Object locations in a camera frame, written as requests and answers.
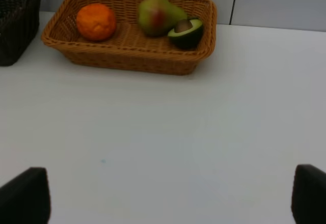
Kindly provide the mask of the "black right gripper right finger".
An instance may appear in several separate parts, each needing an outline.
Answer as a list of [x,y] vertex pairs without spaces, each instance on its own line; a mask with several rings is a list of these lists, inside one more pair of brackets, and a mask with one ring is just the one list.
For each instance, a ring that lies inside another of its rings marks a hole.
[[325,172],[311,164],[296,167],[291,211],[295,223],[325,224]]

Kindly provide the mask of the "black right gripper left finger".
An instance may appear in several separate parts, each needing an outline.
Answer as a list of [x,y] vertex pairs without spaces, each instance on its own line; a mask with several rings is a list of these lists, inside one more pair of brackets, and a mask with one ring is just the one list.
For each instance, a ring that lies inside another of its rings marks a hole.
[[1,223],[48,223],[50,215],[45,168],[31,167],[1,187]]

